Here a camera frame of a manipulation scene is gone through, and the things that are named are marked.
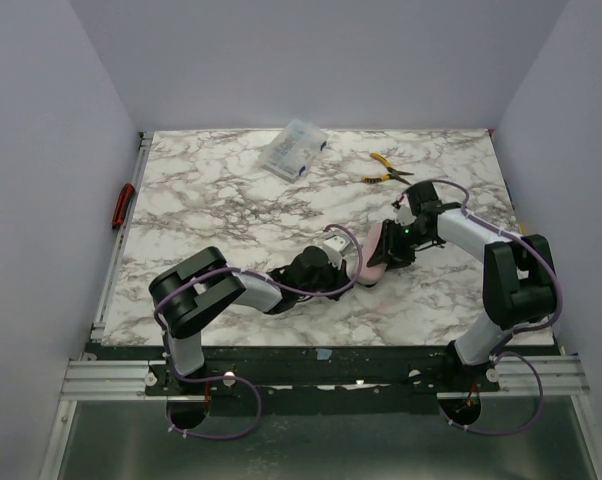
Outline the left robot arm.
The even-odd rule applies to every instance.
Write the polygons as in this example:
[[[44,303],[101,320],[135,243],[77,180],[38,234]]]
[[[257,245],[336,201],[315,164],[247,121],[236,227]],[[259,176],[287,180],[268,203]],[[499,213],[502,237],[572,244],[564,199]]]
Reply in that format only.
[[[351,287],[342,253],[327,247],[309,246],[266,274],[233,269],[218,248],[207,247],[155,277],[148,290],[170,364],[187,377],[204,365],[202,330],[231,305],[276,315],[314,296],[337,300]]]

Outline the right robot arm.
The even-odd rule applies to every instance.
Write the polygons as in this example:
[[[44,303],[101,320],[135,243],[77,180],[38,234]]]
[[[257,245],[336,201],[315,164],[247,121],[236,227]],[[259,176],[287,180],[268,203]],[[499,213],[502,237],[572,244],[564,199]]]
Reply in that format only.
[[[422,249],[453,244],[483,265],[483,311],[446,349],[449,371],[486,365],[520,333],[553,325],[563,306],[552,254],[541,235],[521,236],[473,214],[466,202],[443,202],[437,181],[420,181],[394,202],[396,217],[373,225],[358,282],[376,285],[386,271],[410,266]]]

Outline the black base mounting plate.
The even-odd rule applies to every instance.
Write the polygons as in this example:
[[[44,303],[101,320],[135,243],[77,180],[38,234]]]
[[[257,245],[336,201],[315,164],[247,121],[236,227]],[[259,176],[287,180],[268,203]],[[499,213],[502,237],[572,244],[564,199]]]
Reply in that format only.
[[[206,347],[190,382],[153,361],[145,393],[214,416],[435,414],[439,399],[492,393],[488,365],[454,365],[443,346]]]

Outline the clear plastic organizer box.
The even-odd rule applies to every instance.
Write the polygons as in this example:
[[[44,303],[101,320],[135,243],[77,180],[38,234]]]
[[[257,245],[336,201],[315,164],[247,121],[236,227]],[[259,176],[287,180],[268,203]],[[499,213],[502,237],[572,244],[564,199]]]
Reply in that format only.
[[[289,183],[295,183],[327,145],[329,135],[316,125],[292,120],[261,151],[258,164]]]

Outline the yellow handled pliers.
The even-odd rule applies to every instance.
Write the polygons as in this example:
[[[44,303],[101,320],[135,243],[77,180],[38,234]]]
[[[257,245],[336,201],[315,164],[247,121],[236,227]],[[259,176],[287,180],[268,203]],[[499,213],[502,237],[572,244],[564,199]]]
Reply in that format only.
[[[372,152],[370,157],[379,162],[386,170],[386,173],[376,177],[363,176],[361,182],[365,184],[379,184],[391,180],[398,181],[405,185],[410,185],[411,182],[406,180],[407,176],[413,176],[412,172],[397,170],[392,164],[382,155]]]

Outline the red black handled tool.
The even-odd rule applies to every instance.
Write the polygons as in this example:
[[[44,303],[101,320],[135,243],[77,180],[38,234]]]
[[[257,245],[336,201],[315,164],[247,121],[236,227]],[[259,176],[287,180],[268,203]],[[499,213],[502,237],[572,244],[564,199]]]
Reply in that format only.
[[[113,230],[119,229],[125,223],[127,212],[134,195],[135,188],[130,183],[126,183],[120,190],[111,219],[111,228]]]

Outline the aluminium frame rail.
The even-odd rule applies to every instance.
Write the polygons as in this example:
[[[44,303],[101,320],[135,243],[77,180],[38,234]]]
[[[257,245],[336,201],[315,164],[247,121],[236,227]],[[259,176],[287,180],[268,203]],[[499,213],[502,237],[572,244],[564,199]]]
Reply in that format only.
[[[66,401],[131,401],[145,398],[147,361],[70,361],[61,388]]]

